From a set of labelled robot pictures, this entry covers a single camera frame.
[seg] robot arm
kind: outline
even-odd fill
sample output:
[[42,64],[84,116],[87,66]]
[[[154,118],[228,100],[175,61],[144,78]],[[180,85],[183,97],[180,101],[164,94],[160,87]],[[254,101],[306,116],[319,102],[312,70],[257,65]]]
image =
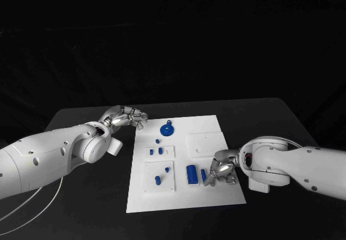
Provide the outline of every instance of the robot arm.
[[46,186],[105,152],[115,156],[123,143],[113,133],[124,125],[141,130],[147,119],[144,112],[117,105],[98,121],[27,136],[0,149],[0,199]]
[[[291,177],[309,191],[346,200],[346,152],[297,144],[299,148],[288,150],[288,143],[293,142],[281,137],[258,137],[239,152],[216,152],[213,161],[222,156],[224,162],[241,167],[254,191],[268,193],[270,185],[286,186]],[[221,168],[222,164],[211,169],[205,186],[211,179],[229,176]]]

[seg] white platform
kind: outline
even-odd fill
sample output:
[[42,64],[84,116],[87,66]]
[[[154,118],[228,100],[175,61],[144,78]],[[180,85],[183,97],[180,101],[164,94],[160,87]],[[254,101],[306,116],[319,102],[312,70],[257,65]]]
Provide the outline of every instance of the white platform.
[[[172,120],[172,126],[175,128],[172,136],[163,136],[160,133],[160,127],[167,123],[167,120]],[[170,146],[173,146],[175,155],[172,158],[164,158],[164,148]],[[163,158],[156,156],[150,158],[147,151],[157,147],[163,147]],[[200,169],[206,169],[206,174],[209,173],[212,155],[222,149],[228,149],[228,145],[215,115],[149,119],[144,124],[144,129],[136,131],[126,212],[136,213],[245,204],[247,201],[237,175],[235,185],[228,185],[218,181],[215,181],[215,187],[205,187],[202,184]],[[151,174],[149,181],[146,180],[147,177],[144,174],[149,174],[149,172],[146,172],[146,163],[156,162],[163,162],[160,164],[164,166],[166,164],[173,163],[173,172],[170,173],[173,173],[175,188],[169,189],[170,191],[166,191],[167,189],[163,191],[163,188],[157,192],[156,190],[150,190],[151,192],[147,194],[144,189],[149,189],[149,184],[151,184],[154,189],[156,187],[160,189],[164,183],[164,181],[162,181],[162,185],[154,185],[151,178],[157,173]],[[196,187],[189,187],[188,185],[188,165],[196,165],[199,180],[199,186]]]

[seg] dark gray table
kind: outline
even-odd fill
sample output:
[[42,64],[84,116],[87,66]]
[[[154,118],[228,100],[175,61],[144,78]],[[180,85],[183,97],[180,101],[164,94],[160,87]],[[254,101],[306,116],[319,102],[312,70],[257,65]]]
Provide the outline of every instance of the dark gray table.
[[[62,109],[46,131],[97,121],[111,106]],[[216,115],[228,147],[238,149],[255,137],[280,136],[303,146],[317,146],[288,106],[278,98],[131,105],[150,119]],[[94,164],[84,164],[64,178],[59,195],[45,213],[3,239],[342,239],[346,202],[304,190],[299,184],[271,187],[268,194],[248,189],[248,177],[237,169],[247,204],[126,213],[136,128],[115,133],[124,146]],[[2,232],[25,223],[55,195],[49,184],[3,221]],[[2,216],[33,194],[2,200]]]

